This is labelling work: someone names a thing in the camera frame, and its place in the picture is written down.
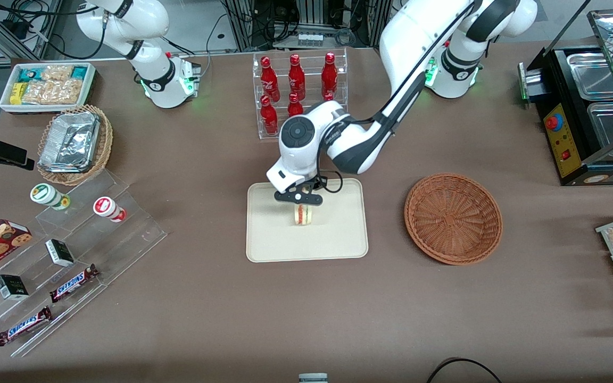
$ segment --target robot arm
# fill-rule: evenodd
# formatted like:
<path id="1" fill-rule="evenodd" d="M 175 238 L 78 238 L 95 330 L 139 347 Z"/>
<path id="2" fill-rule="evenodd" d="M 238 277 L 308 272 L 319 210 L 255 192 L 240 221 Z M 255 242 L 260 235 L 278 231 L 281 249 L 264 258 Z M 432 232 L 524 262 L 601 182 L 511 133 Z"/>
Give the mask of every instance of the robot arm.
<path id="1" fill-rule="evenodd" d="M 322 198 L 311 192 L 326 184 L 318 171 L 322 148 L 341 172 L 365 172 L 418 98 L 433 56 L 442 57 L 433 90 L 441 95 L 464 89 L 464 94 L 487 41 L 504 31 L 525 31 L 536 10 L 533 0 L 410 0 L 385 27 L 380 41 L 392 97 L 372 121 L 356 121 L 334 101 L 287 119 L 280 129 L 280 159 L 266 173 L 277 190 L 275 198 L 321 204 Z M 449 49 L 439 46 L 450 34 Z M 450 60 L 446 65 L 444 56 Z M 364 129 L 361 123 L 372 125 Z"/>
<path id="2" fill-rule="evenodd" d="M 122 54 L 141 77 L 146 95 L 159 107 L 175 107 L 197 95 L 200 65 L 168 56 L 158 39 L 167 34 L 170 19 L 158 0 L 91 0 L 78 10 L 77 24 L 90 39 L 105 42 Z"/>

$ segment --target clear acrylic display stand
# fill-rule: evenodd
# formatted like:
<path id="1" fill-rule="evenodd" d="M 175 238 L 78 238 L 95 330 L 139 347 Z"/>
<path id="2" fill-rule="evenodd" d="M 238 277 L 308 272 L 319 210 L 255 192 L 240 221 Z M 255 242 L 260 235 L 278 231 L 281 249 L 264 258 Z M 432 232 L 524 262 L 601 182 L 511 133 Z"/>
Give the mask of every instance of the clear acrylic display stand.
<path id="1" fill-rule="evenodd" d="M 347 111 L 347 103 L 349 102 L 347 92 L 347 51 L 345 49 L 332 50 L 304 50 L 299 51 L 300 63 L 304 70 L 306 80 L 306 98 L 301 101 L 304 111 L 314 104 L 323 102 L 321 95 L 321 72 L 326 63 L 326 53 L 333 52 L 335 54 L 335 66 L 337 67 L 337 92 L 334 94 L 334 100 L 339 102 L 345 111 Z M 278 114 L 278 126 L 287 119 L 287 105 L 289 104 L 288 95 L 290 94 L 290 85 L 287 80 L 287 74 L 290 71 L 290 54 L 294 52 L 262 52 L 255 53 L 253 58 L 253 84 L 255 90 L 255 107 L 257 109 L 257 126 L 260 134 L 260 139 L 277 138 L 277 136 L 269 136 L 262 123 L 262 114 L 260 109 L 260 97 L 263 95 L 262 88 L 262 66 L 260 58 L 267 56 L 271 59 L 271 67 L 275 70 L 278 76 L 278 89 L 280 90 L 280 100 L 275 102 L 275 107 Z"/>
<path id="2" fill-rule="evenodd" d="M 20 254 L 10 255 L 12 259 L 7 263 L 0 262 L 0 274 L 20 276 L 29 293 L 23 301 L 4 300 L 0 294 L 0 332 L 35 315 L 46 305 L 53 315 L 51 322 L 2 347 L 12 351 L 11 356 L 24 356 L 32 351 L 167 236 L 131 198 L 127 185 L 107 170 L 82 182 L 68 195 L 71 199 L 68 209 L 42 211 L 36 217 L 32 244 Z M 109 196 L 126 210 L 126 219 L 114 223 L 93 213 L 93 203 L 101 196 Z M 65 242 L 75 258 L 73 266 L 61 267 L 52 262 L 45 246 L 51 238 Z M 97 277 L 59 302 L 51 302 L 49 292 L 91 264 L 100 272 Z"/>

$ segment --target wicker basket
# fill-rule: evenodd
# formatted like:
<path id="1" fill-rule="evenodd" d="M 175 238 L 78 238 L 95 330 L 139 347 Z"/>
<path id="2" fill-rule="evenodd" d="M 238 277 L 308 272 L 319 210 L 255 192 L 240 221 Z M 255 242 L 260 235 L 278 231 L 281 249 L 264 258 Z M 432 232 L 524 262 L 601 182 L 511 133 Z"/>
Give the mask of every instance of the wicker basket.
<path id="1" fill-rule="evenodd" d="M 61 112 L 61 114 L 81 112 L 92 112 L 98 114 L 98 116 L 101 118 L 101 127 L 99 129 L 98 137 L 99 141 L 96 146 L 96 151 L 94 153 L 94 163 L 92 167 L 84 173 L 51 173 L 37 167 L 37 170 L 42 173 L 42 177 L 44 177 L 46 181 L 54 182 L 55 184 L 75 186 L 83 180 L 91 177 L 95 172 L 98 172 L 105 167 L 105 164 L 110 157 L 110 146 L 112 146 L 112 126 L 110 125 L 110 121 L 107 119 L 107 117 L 105 117 L 104 112 L 102 112 L 97 107 L 91 105 L 82 105 L 79 107 L 74 107 L 73 109 L 68 109 L 67 111 Z M 49 124 L 47 124 L 46 129 L 44 130 L 44 134 L 42 135 L 42 140 L 39 143 L 39 150 L 37 150 L 37 154 L 39 156 L 42 155 L 42 149 L 44 149 L 46 137 L 49 134 L 49 129 L 51 129 L 52 123 L 53 120 L 49 121 Z"/>
<path id="2" fill-rule="evenodd" d="M 427 255 L 447 264 L 472 264 L 496 249 L 503 218 L 491 194 L 459 174 L 421 179 L 404 207 L 406 228 Z"/>

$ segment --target brown tablecloth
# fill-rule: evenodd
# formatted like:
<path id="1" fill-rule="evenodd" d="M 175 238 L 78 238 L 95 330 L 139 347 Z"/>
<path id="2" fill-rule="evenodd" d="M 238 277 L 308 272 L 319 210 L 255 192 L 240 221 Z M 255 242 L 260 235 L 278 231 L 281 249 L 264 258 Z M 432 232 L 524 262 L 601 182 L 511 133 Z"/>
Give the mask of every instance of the brown tablecloth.
<path id="1" fill-rule="evenodd" d="M 613 381 L 613 264 L 593 230 L 613 221 L 613 187 L 559 186 L 537 114 L 518 102 L 516 63 L 541 46 L 494 44 L 465 97 L 421 95 L 358 177 L 368 255 L 270 264 L 245 257 L 246 192 L 279 155 L 257 138 L 252 55 L 215 56 L 200 97 L 173 110 L 144 97 L 127 61 L 96 61 L 109 169 L 171 235 L 28 356 L 0 347 L 0 381 L 323 371 L 334 383 L 416 382 L 450 356 L 503 381 Z M 350 111 L 365 118 L 387 100 L 387 76 L 374 51 L 349 52 Z M 0 139 L 35 153 L 48 120 L 2 113 Z M 435 172 L 467 175 L 500 204 L 503 241 L 484 262 L 439 264 L 408 237 L 406 193 Z M 42 207 L 27 194 L 41 180 L 0 165 L 0 218 L 34 218 Z M 447 370 L 436 381 L 487 379 Z"/>

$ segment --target beige tray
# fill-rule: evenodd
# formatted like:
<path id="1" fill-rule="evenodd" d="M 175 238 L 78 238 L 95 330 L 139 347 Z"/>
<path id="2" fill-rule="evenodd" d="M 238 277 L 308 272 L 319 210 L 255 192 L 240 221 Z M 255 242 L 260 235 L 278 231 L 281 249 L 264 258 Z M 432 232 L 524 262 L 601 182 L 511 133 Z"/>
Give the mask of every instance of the beige tray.
<path id="1" fill-rule="evenodd" d="M 339 180 L 328 183 L 337 189 Z M 252 262 L 357 259 L 368 252 L 363 189 L 345 179 L 342 190 L 318 191 L 323 204 L 314 206 L 311 225 L 295 224 L 294 204 L 273 198 L 274 187 L 253 184 L 247 190 L 246 255 Z"/>

